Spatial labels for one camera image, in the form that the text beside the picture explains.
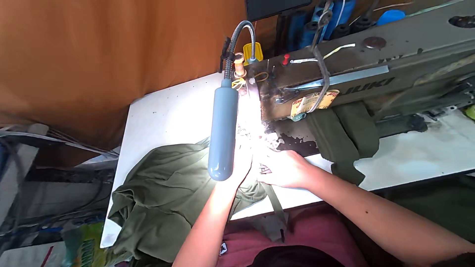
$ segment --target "red pin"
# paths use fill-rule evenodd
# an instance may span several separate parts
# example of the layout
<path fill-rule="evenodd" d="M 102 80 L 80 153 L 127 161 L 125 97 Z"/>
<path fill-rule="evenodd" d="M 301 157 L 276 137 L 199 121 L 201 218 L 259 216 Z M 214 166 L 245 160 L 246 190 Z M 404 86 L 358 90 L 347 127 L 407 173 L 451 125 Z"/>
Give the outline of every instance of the red pin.
<path fill-rule="evenodd" d="M 284 60 L 282 60 L 282 65 L 286 66 L 287 64 L 289 64 L 289 58 L 290 58 L 290 55 L 285 54 L 284 55 Z"/>

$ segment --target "forearm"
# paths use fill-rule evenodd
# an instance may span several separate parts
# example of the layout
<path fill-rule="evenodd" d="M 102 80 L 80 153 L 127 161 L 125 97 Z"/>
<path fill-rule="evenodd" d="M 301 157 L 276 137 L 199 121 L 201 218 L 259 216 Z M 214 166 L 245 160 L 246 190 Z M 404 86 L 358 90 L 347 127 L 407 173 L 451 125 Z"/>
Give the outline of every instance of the forearm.
<path fill-rule="evenodd" d="M 237 187 L 218 183 L 173 263 L 174 267 L 214 267 Z"/>
<path fill-rule="evenodd" d="M 321 169 L 309 170 L 307 189 L 335 207 L 379 246 L 400 260 L 435 263 L 474 251 L 474 246 L 441 226 Z"/>

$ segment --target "hand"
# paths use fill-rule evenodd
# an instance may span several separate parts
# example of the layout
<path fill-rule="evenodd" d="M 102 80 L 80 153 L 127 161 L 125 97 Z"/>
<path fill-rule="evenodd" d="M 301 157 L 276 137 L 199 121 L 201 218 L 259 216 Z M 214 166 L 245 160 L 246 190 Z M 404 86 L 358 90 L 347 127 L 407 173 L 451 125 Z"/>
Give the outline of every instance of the hand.
<path fill-rule="evenodd" d="M 229 178 L 216 184 L 220 189 L 237 190 L 251 169 L 252 152 L 249 145 L 236 144 L 234 149 L 233 173 Z"/>
<path fill-rule="evenodd" d="M 265 148 L 261 151 L 258 160 L 272 173 L 261 174 L 257 180 L 267 184 L 306 189 L 308 182 L 325 172 L 293 150 L 275 152 Z"/>

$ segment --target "green garment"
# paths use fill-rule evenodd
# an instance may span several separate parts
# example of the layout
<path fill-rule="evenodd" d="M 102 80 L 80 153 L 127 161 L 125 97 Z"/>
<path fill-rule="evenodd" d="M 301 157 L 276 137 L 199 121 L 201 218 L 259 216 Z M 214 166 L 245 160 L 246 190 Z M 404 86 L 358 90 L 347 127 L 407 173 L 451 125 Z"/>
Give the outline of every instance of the green garment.
<path fill-rule="evenodd" d="M 137 259 L 148 254 L 166 262 L 175 260 L 217 183 L 208 175 L 208 146 L 209 138 L 197 144 L 155 148 L 132 168 L 124 184 L 112 193 L 109 219 L 122 226 L 115 253 L 126 250 Z M 266 196 L 257 176 L 248 175 L 231 213 Z"/>
<path fill-rule="evenodd" d="M 376 125 L 364 104 L 318 109 L 307 115 L 306 122 L 322 157 L 333 162 L 332 173 L 359 185 L 365 176 L 353 163 L 372 157 L 379 148 Z"/>

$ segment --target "blue lamp head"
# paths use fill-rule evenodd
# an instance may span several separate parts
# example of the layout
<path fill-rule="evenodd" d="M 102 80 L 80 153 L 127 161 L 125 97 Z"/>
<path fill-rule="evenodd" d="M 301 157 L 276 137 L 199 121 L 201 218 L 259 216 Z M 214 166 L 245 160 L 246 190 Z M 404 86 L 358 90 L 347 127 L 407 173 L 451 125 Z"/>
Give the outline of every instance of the blue lamp head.
<path fill-rule="evenodd" d="M 208 173 L 216 181 L 224 181 L 233 173 L 238 92 L 230 79 L 223 79 L 214 91 L 213 123 L 209 144 Z"/>

